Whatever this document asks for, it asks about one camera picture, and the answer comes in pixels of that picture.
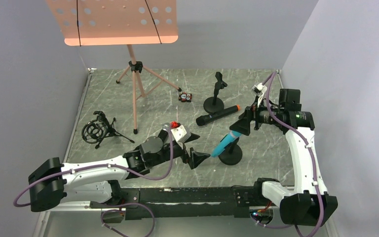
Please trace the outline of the blue microphone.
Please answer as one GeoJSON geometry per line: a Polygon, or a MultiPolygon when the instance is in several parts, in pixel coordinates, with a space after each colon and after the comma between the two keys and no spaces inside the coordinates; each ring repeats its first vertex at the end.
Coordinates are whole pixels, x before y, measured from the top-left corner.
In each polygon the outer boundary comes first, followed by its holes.
{"type": "Polygon", "coordinates": [[[226,148],[227,145],[234,142],[238,139],[242,134],[237,131],[230,130],[229,133],[219,142],[219,144],[214,148],[211,153],[212,157],[219,156],[226,148]]]}

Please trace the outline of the black round-base mic stand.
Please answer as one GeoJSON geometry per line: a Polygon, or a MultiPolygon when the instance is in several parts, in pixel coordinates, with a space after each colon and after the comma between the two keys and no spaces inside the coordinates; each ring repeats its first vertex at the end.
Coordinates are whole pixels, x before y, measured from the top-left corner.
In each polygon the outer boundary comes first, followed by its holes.
{"type": "Polygon", "coordinates": [[[225,146],[224,151],[218,156],[219,160],[225,165],[236,165],[238,164],[242,157],[243,151],[238,145],[239,138],[235,139],[233,142],[225,146]]]}

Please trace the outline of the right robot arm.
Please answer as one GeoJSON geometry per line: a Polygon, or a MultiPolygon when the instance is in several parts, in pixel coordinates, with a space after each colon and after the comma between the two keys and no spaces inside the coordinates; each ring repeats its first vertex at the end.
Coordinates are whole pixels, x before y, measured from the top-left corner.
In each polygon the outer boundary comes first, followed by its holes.
{"type": "Polygon", "coordinates": [[[255,130],[263,124],[278,127],[291,152],[294,189],[288,190],[276,179],[260,178],[258,194],[278,206],[284,224],[321,227],[338,207],[338,200],[329,195],[319,170],[312,113],[302,111],[298,89],[281,89],[277,104],[267,101],[264,89],[253,89],[253,93],[254,103],[230,126],[227,137],[233,142],[250,135],[252,122],[255,130]]]}

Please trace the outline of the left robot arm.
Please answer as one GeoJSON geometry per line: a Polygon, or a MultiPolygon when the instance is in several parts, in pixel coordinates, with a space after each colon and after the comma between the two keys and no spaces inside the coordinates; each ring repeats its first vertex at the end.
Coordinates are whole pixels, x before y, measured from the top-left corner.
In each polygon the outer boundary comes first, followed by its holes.
{"type": "Polygon", "coordinates": [[[208,153],[186,149],[187,142],[199,135],[178,129],[169,133],[161,130],[134,150],[106,160],[88,163],[62,163],[49,158],[28,177],[30,210],[42,212],[61,203],[93,201],[108,206],[123,201],[120,182],[134,178],[156,180],[149,177],[150,169],[165,162],[181,158],[190,169],[197,168],[210,157],[208,153]]]}

